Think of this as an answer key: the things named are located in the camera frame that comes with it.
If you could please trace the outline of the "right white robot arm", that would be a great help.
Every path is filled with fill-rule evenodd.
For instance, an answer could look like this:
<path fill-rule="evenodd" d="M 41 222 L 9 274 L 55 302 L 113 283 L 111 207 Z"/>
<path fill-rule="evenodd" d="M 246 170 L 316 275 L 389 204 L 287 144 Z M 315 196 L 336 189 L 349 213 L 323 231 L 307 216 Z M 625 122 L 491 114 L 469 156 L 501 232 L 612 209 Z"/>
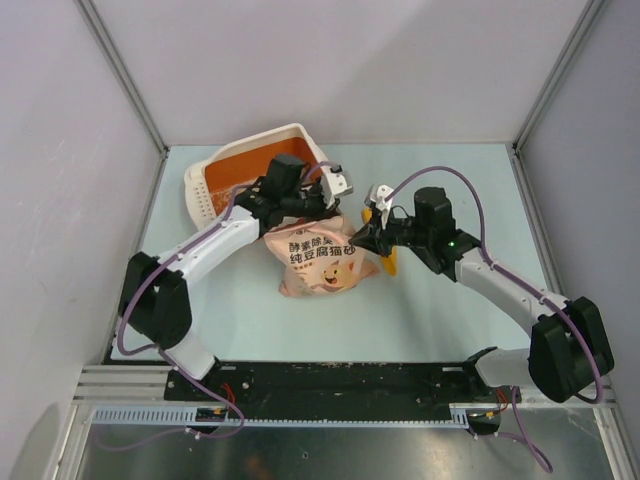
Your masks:
<path fill-rule="evenodd" d="M 392 212 L 387 185 L 370 188 L 365 204 L 371 216 L 351 244 L 381 257 L 397 247 L 409 249 L 431 272 L 483 296 L 509 316 L 529 337 L 524 349 L 490 347 L 461 376 L 463 393 L 484 401 L 501 386 L 536 387 L 563 403 L 602 378 L 615 361 L 601 313 L 586 297 L 569 300 L 529 284 L 513 270 L 489 259 L 476 237 L 457 228 L 444 189 L 423 187 L 413 196 L 414 212 Z"/>

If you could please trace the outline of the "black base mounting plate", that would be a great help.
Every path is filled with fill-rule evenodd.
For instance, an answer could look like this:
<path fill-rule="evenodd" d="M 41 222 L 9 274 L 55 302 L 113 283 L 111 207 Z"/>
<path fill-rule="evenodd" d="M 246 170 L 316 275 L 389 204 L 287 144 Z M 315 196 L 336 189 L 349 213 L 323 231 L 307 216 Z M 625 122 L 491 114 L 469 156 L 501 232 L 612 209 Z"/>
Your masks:
<path fill-rule="evenodd" d="M 224 362 L 195 387 L 169 373 L 168 401 L 232 398 L 249 420 L 404 422 L 449 420 L 453 404 L 478 409 L 511 400 L 489 387 L 472 360 L 459 363 Z"/>

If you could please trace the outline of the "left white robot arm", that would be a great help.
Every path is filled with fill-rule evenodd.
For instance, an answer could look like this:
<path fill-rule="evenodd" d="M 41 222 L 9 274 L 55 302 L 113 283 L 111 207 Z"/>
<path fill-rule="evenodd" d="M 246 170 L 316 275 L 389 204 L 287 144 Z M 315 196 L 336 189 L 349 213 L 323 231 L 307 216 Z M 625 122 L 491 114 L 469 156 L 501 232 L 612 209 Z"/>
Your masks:
<path fill-rule="evenodd" d="M 133 255 L 119 300 L 120 353 L 155 350 L 187 375 L 185 385 L 197 398 L 214 397 L 221 387 L 212 369 L 217 356 L 200 336 L 191 288 L 285 219 L 318 220 L 334 212 L 344 184 L 327 162 L 308 167 L 298 157 L 278 154 L 264 175 L 232 189 L 223 213 L 203 230 L 163 254 Z"/>

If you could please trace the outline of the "yellow plastic litter scoop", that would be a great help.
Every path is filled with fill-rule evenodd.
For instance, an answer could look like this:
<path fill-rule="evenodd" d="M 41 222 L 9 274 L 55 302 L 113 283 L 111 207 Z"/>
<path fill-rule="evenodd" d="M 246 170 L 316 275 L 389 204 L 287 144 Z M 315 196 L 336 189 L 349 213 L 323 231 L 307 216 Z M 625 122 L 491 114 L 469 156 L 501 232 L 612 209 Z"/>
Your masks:
<path fill-rule="evenodd" d="M 372 218 L 372 210 L 369 207 L 365 207 L 361 211 L 361 218 L 364 223 L 367 223 Z M 397 248 L 393 247 L 388 256 L 382 256 L 380 262 L 385 272 L 389 276 L 395 277 L 398 271 Z"/>

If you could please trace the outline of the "pink cat litter bag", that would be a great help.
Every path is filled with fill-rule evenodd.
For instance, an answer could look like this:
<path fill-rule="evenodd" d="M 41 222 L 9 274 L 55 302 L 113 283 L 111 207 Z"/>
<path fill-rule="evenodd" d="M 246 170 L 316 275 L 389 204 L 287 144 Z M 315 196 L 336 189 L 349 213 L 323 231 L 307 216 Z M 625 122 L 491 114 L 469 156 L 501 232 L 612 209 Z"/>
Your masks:
<path fill-rule="evenodd" d="M 355 233 L 343 215 L 289 226 L 264 235 L 284 265 L 279 291 L 286 297 L 332 295 L 380 273 L 366 251 L 350 243 Z"/>

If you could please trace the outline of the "aluminium frame rail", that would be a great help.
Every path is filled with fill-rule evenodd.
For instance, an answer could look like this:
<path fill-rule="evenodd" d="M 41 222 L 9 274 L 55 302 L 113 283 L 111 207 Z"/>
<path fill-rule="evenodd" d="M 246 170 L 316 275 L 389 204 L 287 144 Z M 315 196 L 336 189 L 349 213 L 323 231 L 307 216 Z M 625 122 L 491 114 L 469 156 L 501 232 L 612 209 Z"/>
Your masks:
<path fill-rule="evenodd" d="M 93 365 L 85 366 L 80 374 L 73 401 L 79 403 L 149 404 L 167 403 L 163 400 L 171 367 L 161 365 Z M 608 378 L 603 380 L 603 397 L 591 405 L 575 397 L 561 408 L 604 408 L 617 406 L 617 399 Z M 557 408 L 556 404 L 533 387 L 521 387 L 522 406 L 528 408 Z"/>

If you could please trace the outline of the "white orange litter box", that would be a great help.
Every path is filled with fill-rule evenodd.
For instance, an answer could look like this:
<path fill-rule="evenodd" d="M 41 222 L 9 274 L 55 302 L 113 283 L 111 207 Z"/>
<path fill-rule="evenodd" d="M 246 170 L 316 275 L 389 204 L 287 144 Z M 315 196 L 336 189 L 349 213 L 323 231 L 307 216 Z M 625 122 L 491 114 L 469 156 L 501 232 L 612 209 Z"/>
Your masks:
<path fill-rule="evenodd" d="M 223 212 L 215 212 L 211 192 L 252 184 L 280 153 L 297 156 L 310 166 L 327 159 L 306 129 L 291 123 L 228 143 L 192 164 L 185 171 L 184 185 L 187 211 L 196 229 L 204 229 Z"/>

